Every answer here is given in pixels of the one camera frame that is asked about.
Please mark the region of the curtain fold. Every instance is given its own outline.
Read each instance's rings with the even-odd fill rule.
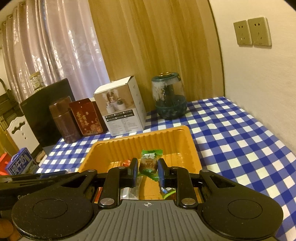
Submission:
[[[68,78],[76,100],[109,83],[88,1],[26,0],[2,24],[4,63],[18,100],[34,93],[40,71],[45,85]]]

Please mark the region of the jar lid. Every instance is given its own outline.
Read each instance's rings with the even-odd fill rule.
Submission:
[[[66,112],[68,112],[70,109],[69,103],[71,103],[70,96],[61,98],[57,100],[54,104],[49,106],[49,110],[52,114],[52,117],[60,116]]]
[[[29,77],[29,79],[32,79],[32,78],[34,78],[34,77],[36,77],[38,75],[41,75],[40,71],[38,71],[38,72],[36,72],[34,74],[31,74],[30,77]]]
[[[165,72],[165,73],[161,73],[160,75],[158,76],[154,76],[152,78],[152,81],[153,82],[159,82],[159,81],[167,81],[167,80],[170,80],[170,79],[173,79],[173,78],[178,78],[181,80],[179,74],[177,72]]]

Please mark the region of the white chair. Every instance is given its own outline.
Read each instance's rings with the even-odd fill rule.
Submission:
[[[10,123],[7,132],[19,149],[26,147],[32,153],[39,145],[25,116],[16,117]]]

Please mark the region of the tablecloth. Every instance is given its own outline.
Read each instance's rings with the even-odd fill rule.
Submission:
[[[296,157],[282,141],[225,97],[189,102],[186,115],[172,121],[152,111],[144,132],[180,125],[190,128],[203,168],[276,200],[284,212],[276,237],[296,240]],[[114,137],[106,133],[73,144],[61,139],[38,172],[78,170],[91,146],[110,138]]]

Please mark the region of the green humidifier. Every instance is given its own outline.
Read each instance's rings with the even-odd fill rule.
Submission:
[[[157,113],[166,120],[183,116],[187,110],[183,82],[178,73],[161,73],[152,78],[152,94]]]

